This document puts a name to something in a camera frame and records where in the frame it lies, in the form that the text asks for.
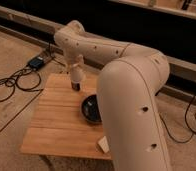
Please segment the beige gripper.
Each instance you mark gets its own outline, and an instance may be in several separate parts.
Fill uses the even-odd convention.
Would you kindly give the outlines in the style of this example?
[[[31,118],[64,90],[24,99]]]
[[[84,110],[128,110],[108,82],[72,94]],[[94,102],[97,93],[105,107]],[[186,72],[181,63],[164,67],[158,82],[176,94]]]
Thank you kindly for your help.
[[[80,84],[85,78],[84,73],[84,57],[82,55],[70,56],[67,59],[70,80],[73,84]]]

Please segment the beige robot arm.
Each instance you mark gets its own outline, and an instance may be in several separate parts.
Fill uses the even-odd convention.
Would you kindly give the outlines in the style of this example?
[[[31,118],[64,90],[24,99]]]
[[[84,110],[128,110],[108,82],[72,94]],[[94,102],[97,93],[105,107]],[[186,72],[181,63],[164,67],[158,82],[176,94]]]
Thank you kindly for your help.
[[[54,41],[74,84],[83,79],[84,59],[103,65],[96,95],[115,171],[172,171],[156,105],[170,73],[167,57],[140,44],[90,37],[76,20],[57,30]]]

